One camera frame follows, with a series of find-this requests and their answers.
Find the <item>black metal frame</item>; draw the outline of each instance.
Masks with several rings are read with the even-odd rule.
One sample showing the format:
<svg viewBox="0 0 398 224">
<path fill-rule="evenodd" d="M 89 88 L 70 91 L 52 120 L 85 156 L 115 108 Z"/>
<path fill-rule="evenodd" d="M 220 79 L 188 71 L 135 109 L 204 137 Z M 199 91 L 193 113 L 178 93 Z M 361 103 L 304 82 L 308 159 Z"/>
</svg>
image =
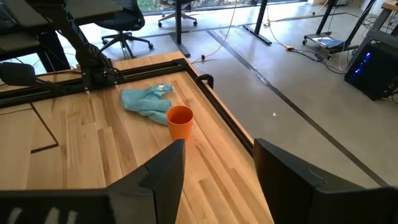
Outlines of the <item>black metal frame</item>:
<svg viewBox="0 0 398 224">
<path fill-rule="evenodd" d="M 309 34 L 309 35 L 305 35 L 303 38 L 303 44 L 305 45 L 307 43 L 307 39 L 312 40 L 313 42 L 317 43 L 320 47 L 326 49 L 329 51 L 329 55 L 328 55 L 328 59 L 331 58 L 332 54 L 335 53 L 340 53 L 340 52 L 344 52 L 347 50 L 354 50 L 357 49 L 359 46 L 358 45 L 351 45 L 351 41 L 353 40 L 355 34 L 357 33 L 358 29 L 361 27 L 363 21 L 365 20 L 366 16 L 368 15 L 370 8 L 373 6 L 373 4 L 376 2 L 376 0 L 370 0 L 369 4 L 366 6 L 366 9 L 364 11 L 364 13 L 361 15 L 361 17 L 359 17 L 358 21 L 356 22 L 353 30 L 351 31 L 351 33 L 349 34 L 348 38 L 344 41 L 344 44 L 341 46 L 336 46 L 336 47 L 327 47 L 325 45 L 323 45 L 322 43 L 322 39 L 327 37 L 327 38 L 332 38 L 331 32 L 322 32 L 323 27 L 325 26 L 326 20 L 328 19 L 331 10 L 333 9 L 333 7 L 335 7 L 337 0 L 331 0 L 328 3 L 328 7 L 325 11 L 325 15 L 323 15 L 321 23 L 318 26 L 317 32 L 315 34 Z"/>
<path fill-rule="evenodd" d="M 136 82 L 147 78 L 159 77 L 162 75 L 168 75 L 177 72 L 187 72 L 189 77 L 197 84 L 202 93 L 206 96 L 209 102 L 217 110 L 220 116 L 224 119 L 226 124 L 231 128 L 232 132 L 236 135 L 239 141 L 242 143 L 244 148 L 252 156 L 253 142 L 242 132 L 240 127 L 235 123 L 234 119 L 224 109 L 223 105 L 216 99 L 214 94 L 204 84 L 203 80 L 207 81 L 210 88 L 213 88 L 214 78 L 209 74 L 197 75 L 192 69 L 190 64 L 184 58 L 171 60 L 169 62 L 157 63 L 153 65 L 146 65 L 138 68 L 131 68 L 127 70 L 121 70 L 123 79 L 118 80 L 115 85 Z M 28 87 L 18 90 L 4 91 L 0 93 L 0 108 L 8 106 L 21 105 L 24 103 L 32 103 L 40 100 L 47 100 L 60 96 L 72 95 L 75 93 L 83 93 L 85 90 L 83 86 L 83 80 L 77 78 L 74 80 L 68 80 L 63 82 L 57 82 L 56 84 L 64 87 L 67 91 L 65 93 L 51 92 L 39 87 Z"/>
<path fill-rule="evenodd" d="M 267 7 L 267 3 L 268 0 L 262 0 L 261 1 L 261 5 L 260 5 L 260 11 L 259 11 L 259 15 L 257 17 L 257 22 L 256 22 L 256 27 L 253 30 L 250 26 L 248 25 L 243 25 L 243 28 L 245 28 L 247 31 L 249 31 L 251 34 L 255 35 L 258 39 L 260 39 L 261 41 L 263 41 L 265 44 L 267 45 L 271 45 L 272 42 L 265 38 L 263 35 L 260 34 L 260 28 L 261 28 L 261 24 L 262 24 L 262 20 L 264 18 L 264 14 L 266 12 L 266 7 Z"/>
</svg>

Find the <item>floor seam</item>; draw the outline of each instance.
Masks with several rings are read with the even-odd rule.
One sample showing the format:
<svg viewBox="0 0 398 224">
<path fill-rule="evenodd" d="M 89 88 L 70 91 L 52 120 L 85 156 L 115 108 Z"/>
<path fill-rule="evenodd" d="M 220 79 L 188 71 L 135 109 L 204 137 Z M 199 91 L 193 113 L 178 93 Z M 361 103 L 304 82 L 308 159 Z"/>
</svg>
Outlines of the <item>floor seam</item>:
<svg viewBox="0 0 398 224">
<path fill-rule="evenodd" d="M 214 38 L 218 43 L 222 44 L 223 40 L 217 34 L 211 30 L 206 32 Z M 371 170 L 365 163 L 360 161 L 352 152 L 345 148 L 340 142 L 338 142 L 331 134 L 324 130 L 319 124 L 317 124 L 309 115 L 302 111 L 295 103 L 288 99 L 281 91 L 274 87 L 269 80 L 262 76 L 248 61 L 246 61 L 237 51 L 235 51 L 227 42 L 224 42 L 223 48 L 226 49 L 236 60 L 243 64 L 260 82 L 265 86 L 269 87 L 281 100 L 283 100 L 289 107 L 291 107 L 299 116 L 301 116 L 310 126 L 312 126 L 318 133 L 320 133 L 326 140 L 334 145 L 337 150 L 343 153 L 351 162 L 357 165 L 367 176 L 382 187 L 389 186 L 389 184 L 379 177 L 373 170 Z"/>
</svg>

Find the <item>teal cloth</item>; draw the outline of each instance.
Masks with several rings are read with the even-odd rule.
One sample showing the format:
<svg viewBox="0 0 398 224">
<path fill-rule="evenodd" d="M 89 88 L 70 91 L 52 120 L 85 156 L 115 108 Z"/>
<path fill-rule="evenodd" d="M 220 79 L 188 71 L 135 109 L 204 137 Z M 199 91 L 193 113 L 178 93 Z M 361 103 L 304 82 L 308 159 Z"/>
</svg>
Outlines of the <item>teal cloth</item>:
<svg viewBox="0 0 398 224">
<path fill-rule="evenodd" d="M 124 109 L 134 111 L 163 125 L 167 125 L 166 112 L 172 107 L 162 95 L 172 90 L 171 84 L 157 84 L 145 90 L 122 90 Z"/>
</svg>

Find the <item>wooden table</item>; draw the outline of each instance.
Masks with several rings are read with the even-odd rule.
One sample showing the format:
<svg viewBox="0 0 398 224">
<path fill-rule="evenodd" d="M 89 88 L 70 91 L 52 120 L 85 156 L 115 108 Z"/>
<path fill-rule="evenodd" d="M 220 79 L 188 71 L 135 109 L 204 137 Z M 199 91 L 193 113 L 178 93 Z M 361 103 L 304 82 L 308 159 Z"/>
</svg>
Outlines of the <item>wooden table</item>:
<svg viewBox="0 0 398 224">
<path fill-rule="evenodd" d="M 114 65 L 122 70 L 177 58 L 183 55 L 175 52 Z M 171 83 L 174 90 L 164 98 L 189 106 L 195 114 L 192 136 L 186 141 L 177 223 L 272 223 L 252 157 L 186 72 L 119 87 L 157 83 Z M 103 188 L 172 142 L 166 126 L 124 110 L 115 88 L 5 108 L 0 114 L 2 190 Z"/>
</svg>

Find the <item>gray floor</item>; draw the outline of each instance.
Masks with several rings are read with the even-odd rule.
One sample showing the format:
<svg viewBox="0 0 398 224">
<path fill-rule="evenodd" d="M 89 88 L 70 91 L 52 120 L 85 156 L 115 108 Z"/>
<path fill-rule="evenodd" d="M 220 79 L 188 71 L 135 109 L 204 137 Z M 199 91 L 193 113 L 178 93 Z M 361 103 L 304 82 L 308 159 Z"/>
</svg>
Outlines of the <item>gray floor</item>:
<svg viewBox="0 0 398 224">
<path fill-rule="evenodd" d="M 319 6 L 304 3 L 273 5 L 270 7 L 270 16 L 274 20 L 308 14 L 318 8 Z M 255 22 L 257 10 L 258 8 L 237 9 L 233 24 Z M 339 7 L 336 12 L 349 12 L 357 16 L 361 14 L 357 6 Z M 199 26 L 193 27 L 191 21 L 184 20 L 183 30 L 227 26 L 231 13 L 231 9 L 202 14 L 193 12 L 192 14 L 197 14 L 195 17 Z M 159 18 L 160 16 L 147 17 L 146 26 L 134 35 L 148 36 L 172 32 L 174 20 L 164 22 L 163 28 L 158 28 Z M 305 34 L 316 31 L 320 19 L 315 17 L 275 22 L 271 26 L 275 36 L 283 44 L 297 49 L 317 51 L 318 47 L 314 43 L 308 41 L 307 45 L 303 46 L 301 41 Z M 349 14 L 334 16 L 330 25 L 333 36 L 346 38 L 356 20 L 356 17 Z M 112 33 L 93 24 L 83 26 L 82 29 L 86 34 L 90 33 L 87 35 L 88 40 L 98 47 L 102 46 L 100 37 Z M 354 44 L 361 42 L 363 30 L 362 27 L 354 38 Z M 200 58 L 202 54 L 212 53 L 220 44 L 211 35 L 222 40 L 226 32 L 227 29 L 216 29 L 184 33 L 182 39 L 192 55 L 190 60 Z M 220 51 L 209 57 L 206 62 L 194 64 L 199 71 L 215 77 L 215 91 L 249 133 L 254 138 L 264 138 L 273 142 L 302 159 L 359 185 L 376 187 L 377 182 L 380 184 L 382 181 L 398 185 L 398 163 L 395 162 L 398 157 L 398 105 L 391 100 L 373 102 L 345 83 L 342 75 L 330 72 L 320 63 L 285 51 L 272 38 L 269 27 L 262 27 L 261 34 L 274 42 L 272 46 L 264 45 L 241 27 L 232 28 L 226 45 Z M 168 35 L 147 39 L 155 45 L 154 50 L 149 50 L 145 43 L 130 43 L 137 57 L 178 50 Z M 62 43 L 70 63 L 76 64 L 73 48 L 65 39 L 62 39 Z M 118 44 L 106 50 L 105 54 L 113 60 L 128 58 Z M 28 55 L 20 59 L 34 63 L 37 56 Z M 328 63 L 338 67 L 339 61 L 341 67 L 345 68 L 347 53 L 334 55 Z M 308 122 L 308 118 L 289 106 L 286 99 L 284 101 L 274 89 L 261 82 L 245 67 L 246 62 L 330 137 L 325 137 L 326 134 Z M 36 63 L 35 69 L 37 73 L 44 72 L 40 62 Z M 341 147 L 336 147 L 335 142 L 332 144 L 330 138 L 341 143 L 346 150 L 345 154 Z"/>
</svg>

